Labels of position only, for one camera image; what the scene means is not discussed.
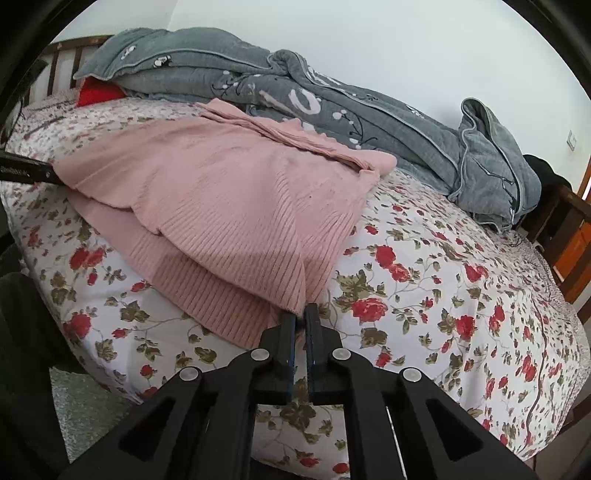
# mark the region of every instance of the orange wooden door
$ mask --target orange wooden door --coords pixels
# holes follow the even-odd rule
[[[583,255],[585,248],[591,242],[591,224],[584,223],[581,228],[575,233],[569,242],[563,254],[556,262],[556,269],[560,272],[563,278],[566,278],[574,266],[577,264],[580,256]],[[567,302],[573,303],[577,297],[582,293],[587,283],[591,281],[591,265],[589,265],[583,275],[577,280],[574,287],[568,291],[564,298]]]

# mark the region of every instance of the triangular cutout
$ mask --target triangular cutout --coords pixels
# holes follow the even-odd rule
[[[427,400],[427,408],[443,442],[447,456],[457,462],[482,448],[482,441],[437,399]]]
[[[151,460],[160,444],[160,437],[174,404],[173,398],[164,400],[121,439],[119,448],[144,462]]]

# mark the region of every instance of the metal rivet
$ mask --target metal rivet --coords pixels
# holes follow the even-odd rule
[[[269,352],[264,348],[256,348],[251,352],[251,357],[253,360],[257,362],[261,362],[263,360],[267,360],[269,358]]]
[[[402,376],[409,382],[418,382],[422,377],[421,372],[416,368],[407,368],[402,373]]]
[[[185,382],[190,382],[191,380],[195,380],[199,376],[199,370],[195,367],[185,367],[181,370],[178,374],[181,380],[185,380]]]
[[[348,360],[351,358],[351,352],[349,352],[346,348],[335,348],[333,350],[333,356],[337,360]]]

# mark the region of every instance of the floral bedspread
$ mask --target floral bedspread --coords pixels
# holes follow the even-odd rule
[[[183,103],[74,108],[73,99],[25,109],[9,150],[53,161],[106,131],[199,114]],[[3,183],[0,193],[31,276],[103,388],[140,402],[180,368],[219,368],[242,351],[134,273],[64,189]],[[531,245],[485,231],[398,171],[370,195],[319,303],[345,347],[378,368],[421,369],[522,459],[552,441],[589,375],[582,325]],[[293,401],[259,406],[253,456],[299,475],[345,477],[342,408],[307,401],[303,338],[296,360]]]

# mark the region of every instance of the gray quilt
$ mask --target gray quilt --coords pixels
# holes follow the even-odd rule
[[[290,50],[270,52],[217,28],[136,28],[110,38],[76,73],[130,95],[221,98],[250,115],[298,118],[350,148],[384,150],[398,168],[503,231],[533,210],[540,181],[511,133],[482,102],[462,102],[458,129],[404,102],[315,71]]]

